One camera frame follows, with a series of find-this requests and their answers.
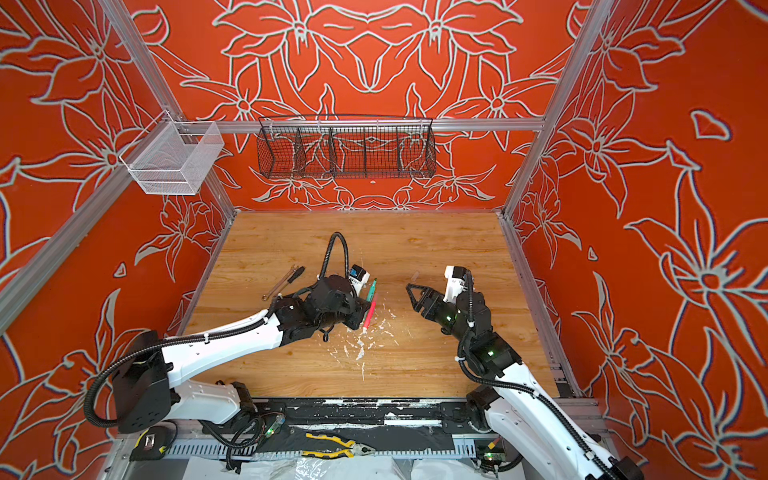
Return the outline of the pink highlighter pen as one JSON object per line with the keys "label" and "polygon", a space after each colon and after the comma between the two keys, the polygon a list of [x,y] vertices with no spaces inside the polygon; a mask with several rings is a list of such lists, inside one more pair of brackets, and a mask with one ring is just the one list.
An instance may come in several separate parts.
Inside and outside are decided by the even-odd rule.
{"label": "pink highlighter pen", "polygon": [[374,316],[374,312],[375,312],[375,309],[376,309],[376,305],[377,305],[377,299],[374,298],[372,300],[372,302],[371,302],[370,308],[367,311],[366,317],[365,317],[364,322],[363,322],[363,332],[367,332],[367,330],[370,327],[370,324],[372,322],[372,319],[373,319],[373,316]]}

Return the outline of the green highlighter pen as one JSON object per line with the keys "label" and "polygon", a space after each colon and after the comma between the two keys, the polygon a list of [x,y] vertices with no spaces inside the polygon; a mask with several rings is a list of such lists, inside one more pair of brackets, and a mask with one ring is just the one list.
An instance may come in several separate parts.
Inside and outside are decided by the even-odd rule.
{"label": "green highlighter pen", "polygon": [[377,279],[374,278],[374,280],[373,280],[373,282],[372,282],[372,284],[371,284],[371,286],[369,288],[368,294],[367,294],[367,301],[368,302],[372,302],[373,299],[374,299],[374,295],[375,295],[375,291],[376,291],[376,285],[377,285]]}

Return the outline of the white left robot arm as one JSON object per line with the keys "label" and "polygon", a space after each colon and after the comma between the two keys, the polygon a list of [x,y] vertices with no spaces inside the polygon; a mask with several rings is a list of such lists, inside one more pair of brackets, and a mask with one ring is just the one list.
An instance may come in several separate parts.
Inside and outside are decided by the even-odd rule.
{"label": "white left robot arm", "polygon": [[243,385],[200,383],[196,376],[315,333],[327,340],[339,324],[359,329],[371,307],[361,295],[369,274],[351,264],[348,253],[343,234],[333,233],[312,285],[275,298],[268,308],[243,320],[187,336],[139,334],[93,379],[84,396],[85,419],[127,434],[165,420],[223,425],[252,413],[253,402]]}

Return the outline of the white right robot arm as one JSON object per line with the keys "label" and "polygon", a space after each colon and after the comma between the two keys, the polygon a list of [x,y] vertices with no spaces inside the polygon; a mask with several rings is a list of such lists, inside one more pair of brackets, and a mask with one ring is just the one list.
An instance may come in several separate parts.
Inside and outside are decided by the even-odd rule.
{"label": "white right robot arm", "polygon": [[482,429],[501,436],[543,479],[641,479],[584,431],[541,387],[517,351],[494,329],[492,313],[464,267],[445,270],[444,292],[410,283],[415,312],[458,342],[455,361],[477,387],[467,401]]}

